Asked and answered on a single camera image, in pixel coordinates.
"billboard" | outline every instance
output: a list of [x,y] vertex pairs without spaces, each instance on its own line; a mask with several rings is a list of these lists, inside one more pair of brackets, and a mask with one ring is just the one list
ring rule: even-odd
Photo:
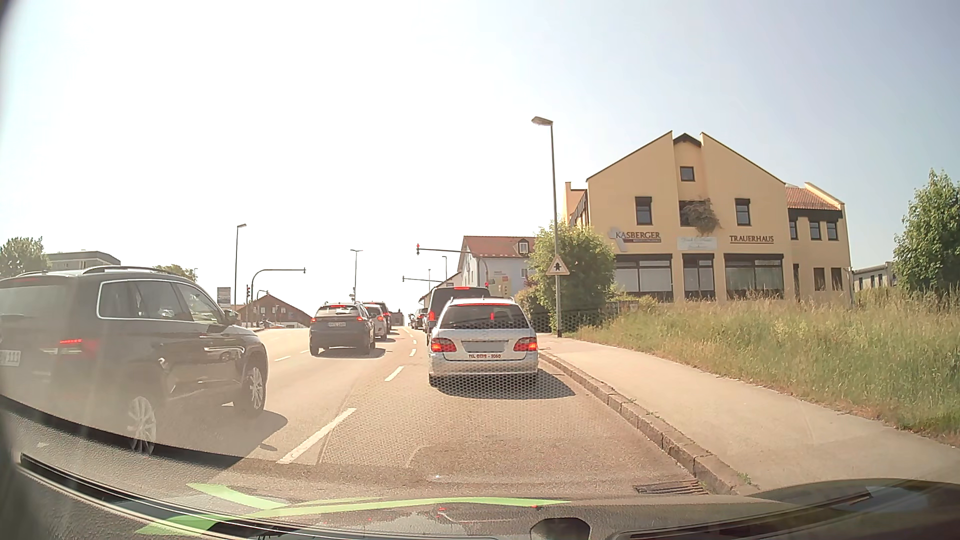
[[230,306],[230,287],[217,287],[217,304],[220,307]]

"tree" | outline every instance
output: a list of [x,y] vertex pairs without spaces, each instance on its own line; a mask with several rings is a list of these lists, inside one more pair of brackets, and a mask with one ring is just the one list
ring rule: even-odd
[[158,264],[157,266],[154,266],[154,268],[157,270],[166,270],[167,272],[177,274],[178,276],[183,276],[191,282],[195,282],[197,280],[197,270],[194,268],[183,268],[179,264],[167,264],[165,266]]
[[[614,261],[613,249],[607,240],[588,227],[558,228],[559,252],[569,276],[560,276],[561,312],[564,330],[576,330],[578,313],[597,313],[604,307],[612,291]],[[534,291],[540,304],[550,311],[551,325],[556,326],[556,288],[554,279],[546,276],[553,262],[553,226],[540,229],[530,265],[535,275]]]
[[938,295],[960,285],[960,185],[930,169],[926,186],[914,191],[894,236],[897,284]]
[[0,278],[46,270],[49,266],[50,261],[43,255],[43,236],[17,236],[0,247]]

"pedestrian crossing sign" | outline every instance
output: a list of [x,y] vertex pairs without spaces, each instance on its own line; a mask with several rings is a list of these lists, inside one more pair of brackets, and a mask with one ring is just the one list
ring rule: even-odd
[[570,271],[566,269],[566,264],[564,260],[560,258],[560,255],[557,255],[553,258],[553,262],[550,263],[550,267],[546,271],[547,276],[569,276]]

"rear bumper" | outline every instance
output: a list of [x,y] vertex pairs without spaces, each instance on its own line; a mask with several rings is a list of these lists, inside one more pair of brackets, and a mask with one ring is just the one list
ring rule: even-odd
[[513,375],[537,373],[537,353],[520,360],[447,360],[443,353],[430,353],[430,375]]

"grass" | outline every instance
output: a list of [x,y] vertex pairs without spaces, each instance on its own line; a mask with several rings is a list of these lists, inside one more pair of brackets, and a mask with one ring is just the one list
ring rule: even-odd
[[641,303],[575,336],[960,443],[960,302],[857,294],[855,307]]

